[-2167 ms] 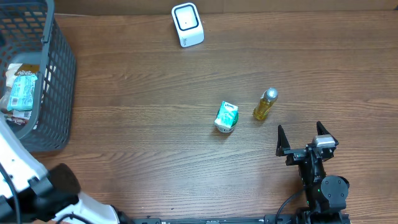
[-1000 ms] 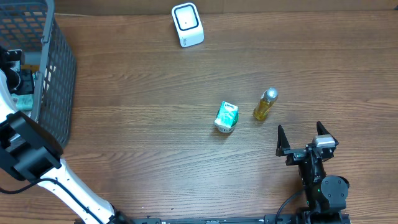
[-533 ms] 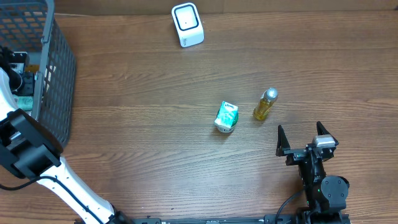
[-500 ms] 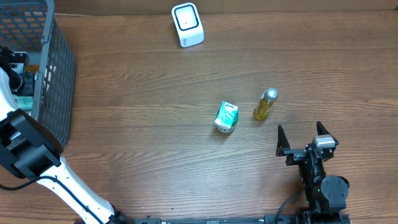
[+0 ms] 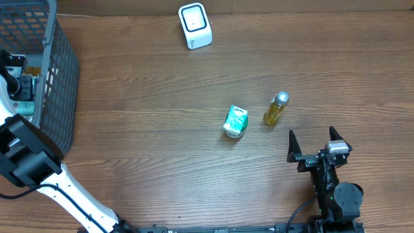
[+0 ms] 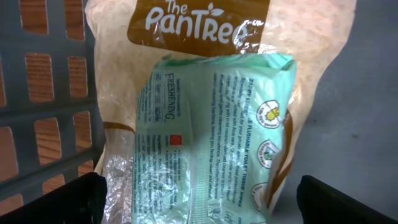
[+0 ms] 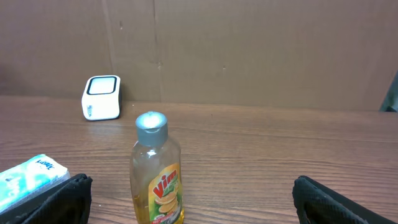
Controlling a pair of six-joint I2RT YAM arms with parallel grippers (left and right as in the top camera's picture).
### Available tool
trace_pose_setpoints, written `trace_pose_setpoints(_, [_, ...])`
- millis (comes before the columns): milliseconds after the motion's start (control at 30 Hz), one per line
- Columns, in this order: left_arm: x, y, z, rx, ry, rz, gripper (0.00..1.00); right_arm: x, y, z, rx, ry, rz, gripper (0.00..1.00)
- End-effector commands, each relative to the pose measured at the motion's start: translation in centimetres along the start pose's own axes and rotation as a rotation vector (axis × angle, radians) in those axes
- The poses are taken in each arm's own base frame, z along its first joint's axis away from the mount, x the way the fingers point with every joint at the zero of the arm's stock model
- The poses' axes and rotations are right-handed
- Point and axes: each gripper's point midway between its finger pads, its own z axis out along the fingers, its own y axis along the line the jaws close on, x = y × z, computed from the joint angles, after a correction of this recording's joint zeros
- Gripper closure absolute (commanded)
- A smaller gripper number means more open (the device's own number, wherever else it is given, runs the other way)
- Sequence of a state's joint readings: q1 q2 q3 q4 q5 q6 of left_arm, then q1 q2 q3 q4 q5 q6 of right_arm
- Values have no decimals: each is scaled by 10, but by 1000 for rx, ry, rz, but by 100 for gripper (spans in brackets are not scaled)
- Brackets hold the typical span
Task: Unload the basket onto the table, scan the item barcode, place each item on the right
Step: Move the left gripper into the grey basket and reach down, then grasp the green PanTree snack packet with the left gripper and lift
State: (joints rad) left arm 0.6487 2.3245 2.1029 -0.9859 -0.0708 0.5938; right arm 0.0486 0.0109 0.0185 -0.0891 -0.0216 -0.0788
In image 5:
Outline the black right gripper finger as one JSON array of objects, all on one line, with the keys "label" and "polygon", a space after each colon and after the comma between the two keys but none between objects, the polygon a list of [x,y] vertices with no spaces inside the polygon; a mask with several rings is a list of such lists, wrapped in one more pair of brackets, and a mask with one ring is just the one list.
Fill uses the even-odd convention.
[{"label": "black right gripper finger", "polygon": [[329,134],[331,141],[343,140],[343,138],[340,136],[340,134],[337,132],[337,130],[335,130],[333,126],[329,127]]},{"label": "black right gripper finger", "polygon": [[287,162],[297,162],[297,158],[302,156],[302,152],[293,130],[289,131],[289,148]]}]

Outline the yellow dish soap bottle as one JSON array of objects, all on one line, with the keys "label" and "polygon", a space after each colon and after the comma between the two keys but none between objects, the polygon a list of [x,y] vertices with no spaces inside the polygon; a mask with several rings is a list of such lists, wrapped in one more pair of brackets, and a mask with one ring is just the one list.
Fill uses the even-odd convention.
[{"label": "yellow dish soap bottle", "polygon": [[289,104],[289,94],[286,91],[280,91],[275,95],[269,105],[269,108],[263,115],[263,120],[268,125],[275,125],[284,108]]}]

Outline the green tissue canister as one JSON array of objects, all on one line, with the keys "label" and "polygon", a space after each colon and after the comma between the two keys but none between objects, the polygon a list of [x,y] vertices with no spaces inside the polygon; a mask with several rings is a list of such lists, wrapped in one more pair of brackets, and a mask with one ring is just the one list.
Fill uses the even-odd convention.
[{"label": "green tissue canister", "polygon": [[233,139],[241,138],[248,125],[248,111],[232,105],[223,124],[223,131]]}]

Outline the brown snack pouch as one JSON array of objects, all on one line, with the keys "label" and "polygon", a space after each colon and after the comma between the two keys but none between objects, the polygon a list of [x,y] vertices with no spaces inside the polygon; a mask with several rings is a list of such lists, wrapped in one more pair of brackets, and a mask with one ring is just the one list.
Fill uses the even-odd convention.
[{"label": "brown snack pouch", "polygon": [[25,69],[23,69],[22,67],[6,66],[6,69],[10,75],[15,76],[15,77],[18,77],[21,75],[37,76],[41,72],[40,67],[26,67]]}]

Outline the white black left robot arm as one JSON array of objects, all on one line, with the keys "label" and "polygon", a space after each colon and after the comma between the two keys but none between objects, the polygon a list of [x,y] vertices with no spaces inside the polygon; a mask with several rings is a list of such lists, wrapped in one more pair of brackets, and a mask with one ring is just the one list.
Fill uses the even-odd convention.
[{"label": "white black left robot arm", "polygon": [[1,175],[15,186],[27,188],[13,199],[38,191],[57,202],[86,232],[136,232],[136,227],[97,201],[72,176],[54,141],[16,112],[12,97],[20,85],[9,73],[9,65],[23,66],[24,62],[2,50]]}]

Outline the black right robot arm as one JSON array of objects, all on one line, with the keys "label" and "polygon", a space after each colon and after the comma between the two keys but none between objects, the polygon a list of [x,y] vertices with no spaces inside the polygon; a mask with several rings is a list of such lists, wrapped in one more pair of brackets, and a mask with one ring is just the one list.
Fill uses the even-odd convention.
[{"label": "black right robot arm", "polygon": [[[352,147],[334,127],[329,128],[330,140],[314,155],[303,155],[297,138],[289,131],[287,162],[298,164],[297,171],[309,172],[315,196],[304,202],[289,218],[286,232],[364,232],[357,223],[364,195],[356,183],[341,183],[336,169],[347,164]],[[319,215],[311,216],[306,223],[293,227],[294,217],[306,206],[316,201]]]}]

